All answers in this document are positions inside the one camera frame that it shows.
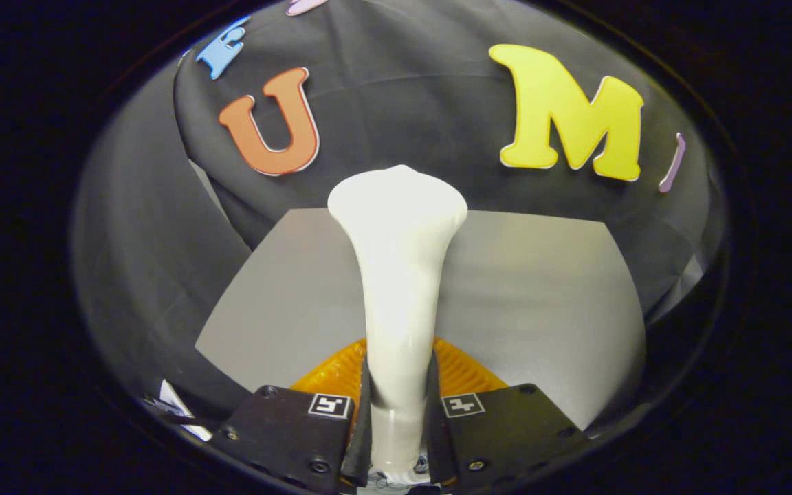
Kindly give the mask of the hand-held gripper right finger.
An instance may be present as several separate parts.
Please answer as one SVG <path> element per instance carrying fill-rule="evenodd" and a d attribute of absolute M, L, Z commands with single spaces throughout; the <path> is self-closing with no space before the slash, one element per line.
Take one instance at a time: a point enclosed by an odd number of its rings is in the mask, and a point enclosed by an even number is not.
<path fill-rule="evenodd" d="M 459 347 L 434 339 L 426 441 L 444 492 L 521 492 L 590 439 L 535 384 L 508 386 Z"/>

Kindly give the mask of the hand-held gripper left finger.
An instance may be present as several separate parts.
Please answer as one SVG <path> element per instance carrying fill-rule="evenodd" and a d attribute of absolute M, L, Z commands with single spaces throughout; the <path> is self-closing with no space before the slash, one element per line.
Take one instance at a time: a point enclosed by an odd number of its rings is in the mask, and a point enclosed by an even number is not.
<path fill-rule="evenodd" d="M 289 494 L 355 494 L 371 467 L 366 343 L 353 342 L 294 386 L 264 385 L 232 411 L 210 447 Z"/>

